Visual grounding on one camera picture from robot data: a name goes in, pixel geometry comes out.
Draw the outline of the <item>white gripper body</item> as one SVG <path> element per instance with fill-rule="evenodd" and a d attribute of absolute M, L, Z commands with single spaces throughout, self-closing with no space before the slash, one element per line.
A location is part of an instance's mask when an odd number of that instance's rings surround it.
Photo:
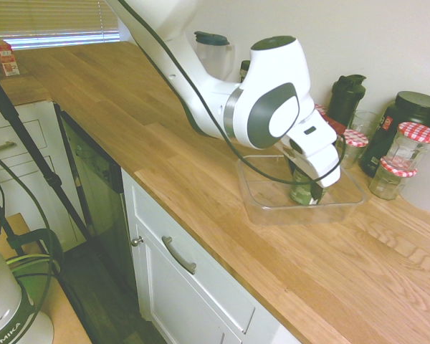
<path fill-rule="evenodd" d="M 282 138 L 282 152 L 312 180 L 321 178 L 334 168 L 318 181 L 320 186 L 327 188 L 340 179 L 339 155 L 333 145 L 336 140 L 335 130 L 314 110 Z"/>

